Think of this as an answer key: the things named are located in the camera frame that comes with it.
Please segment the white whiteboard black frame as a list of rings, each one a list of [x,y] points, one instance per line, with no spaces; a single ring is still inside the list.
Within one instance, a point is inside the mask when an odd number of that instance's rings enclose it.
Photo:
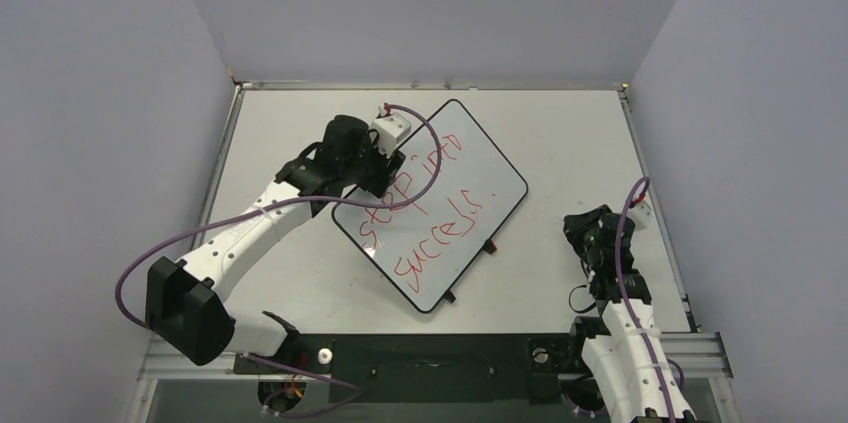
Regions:
[[[525,199],[526,179],[467,107],[445,102],[400,147],[406,160],[378,208],[356,188],[331,216],[420,313],[451,288]]]

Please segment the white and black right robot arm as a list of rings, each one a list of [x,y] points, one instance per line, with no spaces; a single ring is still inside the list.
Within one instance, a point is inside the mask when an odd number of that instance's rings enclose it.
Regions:
[[[563,233],[578,256],[592,309],[581,310],[564,343],[580,377],[563,383],[577,415],[612,422],[695,422],[683,376],[662,348],[652,296],[635,268],[631,239],[638,225],[602,205],[564,218]]]

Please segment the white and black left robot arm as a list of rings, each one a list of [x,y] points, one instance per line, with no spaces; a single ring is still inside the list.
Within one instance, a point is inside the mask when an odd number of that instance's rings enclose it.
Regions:
[[[246,273],[288,233],[314,218],[345,188],[382,196],[405,160],[398,149],[408,119],[389,113],[365,122],[335,116],[321,140],[287,162],[234,224],[176,261],[161,257],[147,272],[145,323],[201,366],[225,351],[258,353],[272,372],[291,370],[298,345],[279,316],[236,316],[227,298]]]

